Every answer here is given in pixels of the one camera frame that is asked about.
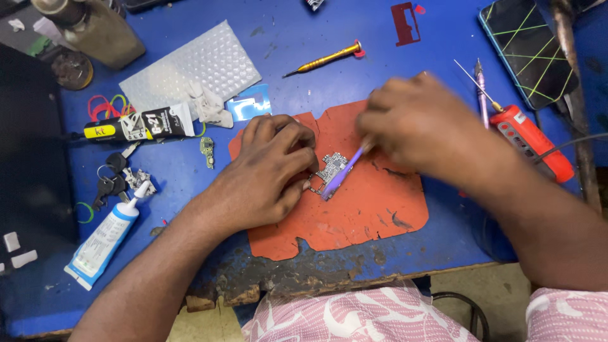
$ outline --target key ring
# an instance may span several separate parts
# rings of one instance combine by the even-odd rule
[[[114,166],[110,165],[110,164],[104,164],[100,167],[97,168],[97,177],[99,178],[99,180],[102,180],[104,183],[106,182],[100,175],[99,175],[99,170],[102,169],[102,167],[111,167],[112,169],[116,169]]]

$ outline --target left hand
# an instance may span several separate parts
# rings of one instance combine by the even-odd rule
[[[302,148],[291,152],[298,143]],[[238,157],[188,206],[204,206],[227,235],[277,223],[310,185],[288,181],[305,170],[319,171],[315,144],[314,132],[291,116],[257,116],[243,131]]]

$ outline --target glue tube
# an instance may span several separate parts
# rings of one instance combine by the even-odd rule
[[[115,205],[93,234],[80,245],[72,261],[63,268],[87,291],[91,290],[93,283],[105,271],[114,252],[139,216],[135,203],[146,194],[148,186],[150,181],[143,182],[129,203],[120,202]]]
[[[192,117],[187,103],[157,110],[112,117],[85,125],[89,141],[135,141],[194,136]]]

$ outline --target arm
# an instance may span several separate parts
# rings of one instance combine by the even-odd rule
[[[538,174],[426,73],[370,95],[358,130],[397,163],[465,191],[500,223],[531,282],[608,290],[608,224]]]
[[[288,153],[298,141],[304,148]],[[287,115],[252,119],[239,157],[101,292],[69,341],[166,341],[209,252],[237,231],[279,222],[299,201],[309,183],[289,180],[318,171],[314,144]]]

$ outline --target phone screen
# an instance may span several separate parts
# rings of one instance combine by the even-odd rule
[[[531,109],[541,109],[578,86],[534,1],[499,0],[484,8],[479,19]]]

